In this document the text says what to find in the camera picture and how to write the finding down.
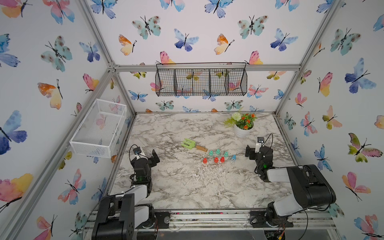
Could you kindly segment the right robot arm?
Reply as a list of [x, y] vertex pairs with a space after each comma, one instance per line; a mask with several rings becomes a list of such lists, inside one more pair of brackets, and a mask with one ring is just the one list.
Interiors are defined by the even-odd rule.
[[289, 183], [293, 193], [268, 204], [264, 211], [251, 213], [250, 223], [255, 227], [292, 227], [288, 218], [313, 207], [336, 202], [336, 193], [315, 165], [274, 167], [273, 149], [266, 146], [246, 147], [245, 156], [256, 162], [255, 173], [265, 183]]

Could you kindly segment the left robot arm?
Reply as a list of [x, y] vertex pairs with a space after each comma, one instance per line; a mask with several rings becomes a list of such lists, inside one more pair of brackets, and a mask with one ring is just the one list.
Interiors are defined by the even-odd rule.
[[155, 150], [152, 156], [141, 154], [134, 149], [131, 160], [134, 168], [133, 185], [123, 193], [105, 196], [99, 202], [97, 217], [91, 234], [92, 240], [131, 240], [134, 230], [147, 221], [154, 222], [150, 204], [141, 205], [152, 191], [152, 168], [160, 159]]

